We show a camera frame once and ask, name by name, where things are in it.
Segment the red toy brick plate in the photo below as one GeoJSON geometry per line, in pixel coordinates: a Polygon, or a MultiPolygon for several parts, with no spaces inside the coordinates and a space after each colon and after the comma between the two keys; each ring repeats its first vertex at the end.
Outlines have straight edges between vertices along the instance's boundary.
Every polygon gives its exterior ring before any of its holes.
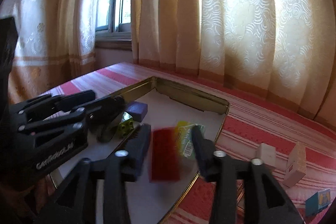
{"type": "Polygon", "coordinates": [[[153,131],[150,154],[151,182],[176,182],[180,180],[175,131],[172,127],[153,131]]]}

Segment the blue printed toy brick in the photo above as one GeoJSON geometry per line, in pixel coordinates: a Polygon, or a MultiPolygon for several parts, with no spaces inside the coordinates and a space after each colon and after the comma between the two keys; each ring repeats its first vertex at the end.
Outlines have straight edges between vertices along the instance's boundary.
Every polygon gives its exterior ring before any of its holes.
{"type": "Polygon", "coordinates": [[[305,201],[305,215],[310,217],[323,211],[331,202],[330,189],[316,192],[305,201]]]}

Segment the yellow-green toy brick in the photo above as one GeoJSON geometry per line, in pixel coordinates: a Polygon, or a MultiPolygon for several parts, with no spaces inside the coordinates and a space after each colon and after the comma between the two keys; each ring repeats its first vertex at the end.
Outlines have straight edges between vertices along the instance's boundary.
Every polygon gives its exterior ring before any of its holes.
{"type": "Polygon", "coordinates": [[[127,112],[119,114],[107,125],[103,125],[97,135],[97,140],[101,143],[107,143],[113,137],[122,139],[134,129],[133,117],[127,112]]]}

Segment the white cardboard box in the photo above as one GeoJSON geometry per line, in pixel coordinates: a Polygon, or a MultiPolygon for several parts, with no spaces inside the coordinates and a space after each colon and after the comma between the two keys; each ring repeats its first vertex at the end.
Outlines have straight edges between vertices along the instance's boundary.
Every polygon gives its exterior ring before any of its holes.
{"type": "Polygon", "coordinates": [[[283,184],[291,188],[306,175],[306,147],[298,142],[290,152],[283,184]]]}

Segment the white charger plug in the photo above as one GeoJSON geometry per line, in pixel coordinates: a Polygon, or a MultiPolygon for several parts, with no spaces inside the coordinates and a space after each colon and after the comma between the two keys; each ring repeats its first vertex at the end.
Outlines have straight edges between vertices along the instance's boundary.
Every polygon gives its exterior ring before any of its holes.
{"type": "Polygon", "coordinates": [[[276,148],[266,143],[261,143],[256,149],[256,157],[270,169],[276,169],[276,148]]]}

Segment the purple toy brick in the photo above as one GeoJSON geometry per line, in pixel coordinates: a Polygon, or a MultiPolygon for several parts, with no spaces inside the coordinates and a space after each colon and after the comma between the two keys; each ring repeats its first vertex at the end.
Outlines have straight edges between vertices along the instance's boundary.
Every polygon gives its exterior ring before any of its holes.
{"type": "Polygon", "coordinates": [[[147,104],[133,101],[126,106],[125,111],[132,116],[134,121],[142,122],[147,114],[147,104]]]}

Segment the striped red bed cover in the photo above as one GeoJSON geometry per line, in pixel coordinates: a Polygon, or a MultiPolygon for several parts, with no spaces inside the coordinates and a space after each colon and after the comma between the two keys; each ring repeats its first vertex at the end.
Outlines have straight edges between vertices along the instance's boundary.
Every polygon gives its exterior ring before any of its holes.
{"type": "Polygon", "coordinates": [[[319,190],[329,189],[330,194],[335,195],[335,133],[246,93],[224,88],[208,80],[130,63],[119,63],[88,73],[52,88],[50,93],[68,95],[93,89],[98,96],[104,96],[151,76],[180,82],[226,99],[230,109],[217,147],[242,160],[252,158],[262,143],[275,147],[276,169],[273,175],[279,181],[284,179],[286,162],[294,146],[299,142],[304,144],[306,175],[287,190],[300,212],[305,210],[306,199],[319,190]]]}

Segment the green yellow packet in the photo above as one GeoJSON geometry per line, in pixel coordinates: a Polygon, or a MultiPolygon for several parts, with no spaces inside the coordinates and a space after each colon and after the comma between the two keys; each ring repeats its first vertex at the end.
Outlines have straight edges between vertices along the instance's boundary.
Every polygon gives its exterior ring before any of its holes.
{"type": "Polygon", "coordinates": [[[202,136],[205,134],[205,126],[202,124],[179,121],[175,126],[175,144],[180,156],[186,159],[195,159],[194,147],[191,138],[191,130],[194,126],[199,126],[202,136]]]}

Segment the gold metal tin box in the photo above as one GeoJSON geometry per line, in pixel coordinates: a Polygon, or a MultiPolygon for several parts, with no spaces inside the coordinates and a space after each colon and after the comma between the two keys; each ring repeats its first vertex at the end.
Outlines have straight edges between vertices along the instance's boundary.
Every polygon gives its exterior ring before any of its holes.
{"type": "Polygon", "coordinates": [[[52,197],[54,223],[161,223],[183,200],[199,172],[191,128],[217,141],[229,102],[171,80],[150,77],[112,93],[147,105],[123,139],[89,147],[60,168],[52,197]]]}

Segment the cream patterned curtain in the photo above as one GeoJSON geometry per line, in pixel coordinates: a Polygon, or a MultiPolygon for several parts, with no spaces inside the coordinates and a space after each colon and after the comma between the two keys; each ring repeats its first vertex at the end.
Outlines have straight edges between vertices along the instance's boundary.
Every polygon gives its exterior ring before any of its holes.
{"type": "MultiPolygon", "coordinates": [[[[259,96],[335,128],[335,0],[130,0],[133,60],[259,96]]],[[[98,0],[1,0],[18,30],[12,103],[95,63],[98,0]]]]}

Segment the window frame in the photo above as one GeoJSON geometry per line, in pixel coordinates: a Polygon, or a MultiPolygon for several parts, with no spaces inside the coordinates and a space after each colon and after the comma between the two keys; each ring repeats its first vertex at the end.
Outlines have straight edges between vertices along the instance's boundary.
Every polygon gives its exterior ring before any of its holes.
{"type": "Polygon", "coordinates": [[[131,0],[97,0],[96,47],[131,50],[131,0]]]}

